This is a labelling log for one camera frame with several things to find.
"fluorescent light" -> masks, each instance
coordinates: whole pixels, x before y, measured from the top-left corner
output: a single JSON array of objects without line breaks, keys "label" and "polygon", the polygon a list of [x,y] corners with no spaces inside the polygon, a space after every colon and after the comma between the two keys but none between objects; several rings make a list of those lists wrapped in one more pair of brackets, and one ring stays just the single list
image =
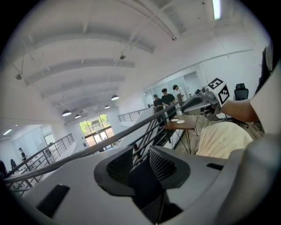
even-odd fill
[{"label": "fluorescent light", "polygon": [[9,129],[3,135],[6,135],[6,134],[10,133],[11,131],[12,131],[12,129]]},{"label": "fluorescent light", "polygon": [[220,0],[212,0],[214,19],[220,18]]}]

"white shirt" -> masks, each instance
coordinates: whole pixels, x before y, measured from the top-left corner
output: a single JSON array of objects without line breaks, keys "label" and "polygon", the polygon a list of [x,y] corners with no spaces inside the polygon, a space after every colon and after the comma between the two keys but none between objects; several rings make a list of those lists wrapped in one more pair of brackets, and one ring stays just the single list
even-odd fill
[{"label": "white shirt", "polygon": [[187,100],[183,88],[179,87],[179,89],[175,90],[175,92],[176,92],[176,95],[180,94],[181,99],[182,99],[183,102],[185,102]]}]

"tree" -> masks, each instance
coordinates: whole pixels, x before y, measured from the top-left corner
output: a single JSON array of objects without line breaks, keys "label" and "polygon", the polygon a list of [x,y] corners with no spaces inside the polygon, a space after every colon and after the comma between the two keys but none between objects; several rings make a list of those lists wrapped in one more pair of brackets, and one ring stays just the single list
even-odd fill
[{"label": "tree", "polygon": [[79,123],[80,127],[81,127],[81,130],[84,134],[84,136],[87,136],[89,133],[88,133],[88,130],[89,130],[89,127],[88,127],[88,124],[87,124],[87,121],[83,121],[81,123]]},{"label": "tree", "polygon": [[102,114],[99,116],[99,121],[101,124],[103,124],[104,127],[109,127],[110,123],[107,117],[107,114]]}]

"wooden tabletop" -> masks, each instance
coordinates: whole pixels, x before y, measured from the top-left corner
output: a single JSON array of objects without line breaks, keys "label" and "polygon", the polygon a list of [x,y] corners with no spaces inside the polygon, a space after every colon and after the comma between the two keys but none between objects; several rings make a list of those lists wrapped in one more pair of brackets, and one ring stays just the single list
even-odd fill
[{"label": "wooden tabletop", "polygon": [[181,116],[175,116],[173,119],[179,119],[179,120],[184,120],[183,124],[177,124],[176,122],[169,121],[163,129],[167,130],[194,130],[196,126],[196,121],[197,121],[197,115],[184,115],[182,114]]}]

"security camera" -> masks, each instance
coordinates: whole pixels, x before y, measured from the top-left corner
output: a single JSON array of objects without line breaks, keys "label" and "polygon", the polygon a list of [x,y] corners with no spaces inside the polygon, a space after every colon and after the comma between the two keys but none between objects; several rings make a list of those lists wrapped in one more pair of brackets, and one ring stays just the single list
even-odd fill
[{"label": "security camera", "polygon": [[17,80],[21,80],[22,79],[22,76],[20,74],[16,75],[16,79]]}]

